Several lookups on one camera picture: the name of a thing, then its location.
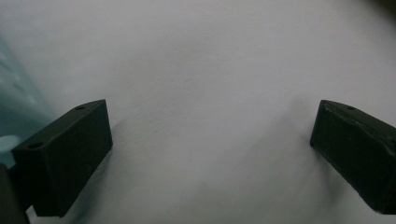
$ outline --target white table surface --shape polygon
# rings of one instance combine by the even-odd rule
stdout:
[[[396,124],[396,22],[363,0],[2,0],[58,116],[106,98],[114,147],[32,223],[395,223],[308,144],[321,99]]]

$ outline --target black block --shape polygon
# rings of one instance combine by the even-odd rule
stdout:
[[[15,190],[7,173],[7,167],[2,163],[0,163],[0,223],[29,223],[17,200]]]
[[[70,110],[13,149],[37,215],[63,217],[112,145],[102,100]]]
[[[396,214],[396,129],[351,107],[321,101],[311,146],[375,211]]]

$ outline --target black rubber pad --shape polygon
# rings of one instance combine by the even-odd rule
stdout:
[[[106,101],[80,105],[13,149],[41,217],[63,217],[113,145]]]
[[[396,129],[349,105],[321,101],[311,146],[375,211],[396,213]]]
[[[7,167],[2,163],[0,163],[0,223],[29,223],[26,214],[18,203],[7,173]]]

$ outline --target white surface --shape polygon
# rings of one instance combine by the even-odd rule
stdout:
[[[394,223],[308,145],[329,99],[396,124],[396,24],[359,0],[3,0],[58,115],[106,98],[114,147],[32,223]]]

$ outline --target hole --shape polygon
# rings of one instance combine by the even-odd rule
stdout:
[[[29,148],[38,148],[38,147],[41,147],[41,146],[43,146],[43,143],[34,143],[32,145],[29,145]]]

